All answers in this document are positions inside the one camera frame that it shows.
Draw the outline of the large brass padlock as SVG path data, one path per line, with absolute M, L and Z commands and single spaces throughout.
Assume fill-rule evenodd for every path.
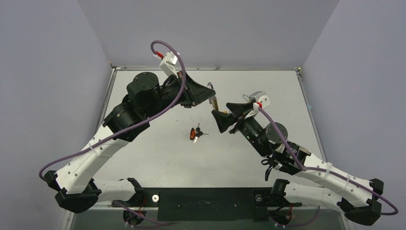
M 211 82 L 208 82 L 206 87 L 208 89 L 214 90 L 214 86 Z M 212 105 L 214 110 L 216 110 L 216 111 L 219 110 L 216 96 L 212 96 L 209 98 L 209 104 Z

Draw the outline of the keys of orange padlock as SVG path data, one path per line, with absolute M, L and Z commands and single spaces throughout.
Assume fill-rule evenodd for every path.
M 196 142 L 197 142 L 197 139 L 198 139 L 200 136 L 203 136 L 203 135 L 208 135 L 208 134 L 201 131 L 201 129 L 200 129 L 200 123 L 198 123 L 198 125 L 197 125 L 197 127 L 196 127 L 196 129 L 195 129 L 195 136 L 194 136 L 193 142 L 196 143 Z

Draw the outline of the small brass padlock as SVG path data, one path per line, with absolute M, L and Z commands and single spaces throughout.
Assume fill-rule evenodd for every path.
M 243 96 L 244 100 L 247 101 L 248 103 L 251 101 L 251 98 L 248 95 L 243 94 L 242 96 Z

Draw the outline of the orange padlock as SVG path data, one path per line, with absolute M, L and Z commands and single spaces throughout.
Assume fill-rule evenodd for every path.
M 194 139 L 195 139 L 195 135 L 196 135 L 195 128 L 192 127 L 191 130 L 190 130 L 189 139 L 190 139 L 190 140 L 194 140 Z

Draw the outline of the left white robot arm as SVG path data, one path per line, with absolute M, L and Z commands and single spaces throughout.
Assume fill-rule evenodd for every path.
M 150 121 L 176 105 L 192 108 L 215 95 L 181 72 L 163 84 L 152 72 L 137 74 L 126 87 L 127 94 L 104 119 L 88 145 L 66 166 L 48 171 L 44 180 L 56 190 L 58 205 L 82 213 L 98 202 L 121 201 L 131 206 L 142 202 L 144 190 L 134 178 L 117 181 L 95 179 L 99 169 L 120 149 L 150 126 Z

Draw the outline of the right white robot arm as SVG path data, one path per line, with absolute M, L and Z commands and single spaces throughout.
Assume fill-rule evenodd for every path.
M 212 111 L 221 133 L 241 133 L 271 170 L 315 183 L 308 186 L 277 179 L 270 191 L 273 203 L 328 208 L 364 226 L 373 225 L 380 218 L 379 196 L 384 186 L 381 180 L 364 180 L 339 170 L 308 149 L 288 141 L 282 124 L 270 122 L 262 127 L 255 117 L 249 116 L 250 112 L 262 112 L 260 103 L 228 103 L 227 107 L 231 110 L 228 114 Z

